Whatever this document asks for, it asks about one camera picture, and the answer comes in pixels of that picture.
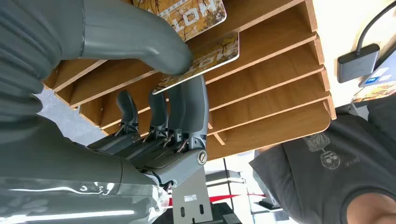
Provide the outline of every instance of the gray robotic arm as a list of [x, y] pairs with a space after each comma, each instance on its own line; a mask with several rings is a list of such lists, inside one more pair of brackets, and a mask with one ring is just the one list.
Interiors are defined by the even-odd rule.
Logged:
[[[205, 82], [195, 78], [171, 99], [187, 116], [172, 112], [165, 136], [142, 144], [132, 128], [100, 143], [111, 153], [84, 149], [36, 115], [32, 95], [74, 58], [136, 58], [178, 75], [192, 53], [163, 19], [116, 0], [0, 1], [0, 223], [151, 223], [166, 204], [160, 185], [179, 185], [206, 161]], [[152, 153], [138, 153], [144, 147]]]

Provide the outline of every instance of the person's arm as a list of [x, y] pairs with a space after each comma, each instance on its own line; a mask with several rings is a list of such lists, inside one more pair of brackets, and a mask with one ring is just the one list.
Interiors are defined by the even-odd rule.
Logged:
[[253, 170], [265, 183], [279, 205], [295, 220], [302, 220], [300, 200], [293, 173], [282, 145], [259, 149], [261, 152], [250, 162]]

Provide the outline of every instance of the mounting screw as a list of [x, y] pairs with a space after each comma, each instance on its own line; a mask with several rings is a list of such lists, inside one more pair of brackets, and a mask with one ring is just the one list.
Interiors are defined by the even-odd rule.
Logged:
[[205, 150], [201, 150], [198, 153], [197, 160], [199, 165], [204, 165], [207, 161], [208, 157]]

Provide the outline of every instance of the wire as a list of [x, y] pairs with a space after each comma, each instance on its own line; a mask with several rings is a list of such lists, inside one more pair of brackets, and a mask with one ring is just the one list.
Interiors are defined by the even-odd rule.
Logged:
[[359, 41], [358, 41], [358, 46], [356, 47], [356, 55], [360, 54], [361, 51], [361, 47], [363, 45], [363, 40], [364, 37], [366, 36], [368, 30], [371, 28], [371, 26], [377, 22], [377, 20], [379, 18], [381, 18], [385, 13], [387, 13], [391, 8], [396, 6], [396, 1], [392, 2], [390, 5], [388, 5], [386, 8], [384, 8], [378, 15], [376, 15], [366, 26], [366, 28], [364, 28], [363, 32], [360, 35]]

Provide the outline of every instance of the red rope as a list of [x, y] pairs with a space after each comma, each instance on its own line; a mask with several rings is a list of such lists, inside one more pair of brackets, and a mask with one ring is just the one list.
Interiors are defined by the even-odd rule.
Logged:
[[[213, 196], [213, 197], [210, 197], [209, 200], [210, 200], [210, 202], [217, 202], [217, 201], [221, 201], [221, 200], [224, 200], [224, 199], [233, 198], [233, 197], [236, 197], [236, 196], [242, 196], [242, 195]], [[173, 205], [172, 198], [170, 198], [169, 199], [169, 206], [172, 206], [172, 205]]]

